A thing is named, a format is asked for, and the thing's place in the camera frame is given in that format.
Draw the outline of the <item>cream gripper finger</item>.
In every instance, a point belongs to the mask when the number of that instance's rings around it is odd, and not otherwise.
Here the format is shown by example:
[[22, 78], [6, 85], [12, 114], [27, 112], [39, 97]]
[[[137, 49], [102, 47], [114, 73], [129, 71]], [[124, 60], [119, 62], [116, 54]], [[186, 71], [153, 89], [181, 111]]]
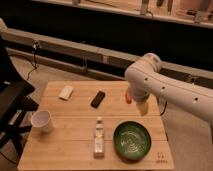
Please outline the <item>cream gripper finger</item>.
[[148, 113], [149, 105], [147, 102], [138, 102], [137, 108], [142, 116], [145, 116]]

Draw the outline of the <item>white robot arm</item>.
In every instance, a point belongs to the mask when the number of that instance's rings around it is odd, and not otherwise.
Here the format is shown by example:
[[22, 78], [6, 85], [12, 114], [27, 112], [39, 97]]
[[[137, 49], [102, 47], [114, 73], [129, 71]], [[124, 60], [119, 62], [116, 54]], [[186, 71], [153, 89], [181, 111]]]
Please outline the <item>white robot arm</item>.
[[161, 59], [146, 53], [125, 71], [133, 99], [144, 101], [152, 93], [213, 125], [213, 90], [159, 73]]

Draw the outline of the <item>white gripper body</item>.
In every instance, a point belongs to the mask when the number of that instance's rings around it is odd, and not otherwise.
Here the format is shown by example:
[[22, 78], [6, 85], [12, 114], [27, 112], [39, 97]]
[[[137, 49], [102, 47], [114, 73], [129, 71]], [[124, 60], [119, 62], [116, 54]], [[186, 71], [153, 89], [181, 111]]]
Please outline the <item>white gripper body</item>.
[[150, 95], [150, 93], [147, 92], [140, 85], [130, 84], [127, 90], [129, 90], [132, 96], [132, 101], [135, 101], [135, 102], [146, 102]]

